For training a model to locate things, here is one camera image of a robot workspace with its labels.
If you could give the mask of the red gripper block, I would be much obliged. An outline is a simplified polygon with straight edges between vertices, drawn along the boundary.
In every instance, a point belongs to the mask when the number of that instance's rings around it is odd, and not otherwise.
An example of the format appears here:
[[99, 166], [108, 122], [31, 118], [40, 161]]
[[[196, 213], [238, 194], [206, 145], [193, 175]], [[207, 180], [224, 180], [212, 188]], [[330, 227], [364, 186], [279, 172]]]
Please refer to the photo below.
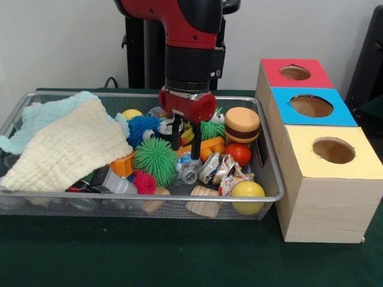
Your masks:
[[186, 121], [192, 123], [191, 126], [194, 133], [191, 158], [200, 159], [200, 145], [202, 141], [200, 122], [209, 121], [215, 114], [217, 107], [215, 96], [210, 92], [188, 94], [162, 88], [159, 93], [159, 102], [164, 111], [176, 115], [172, 123], [172, 149], [178, 151], [180, 148], [183, 117]]

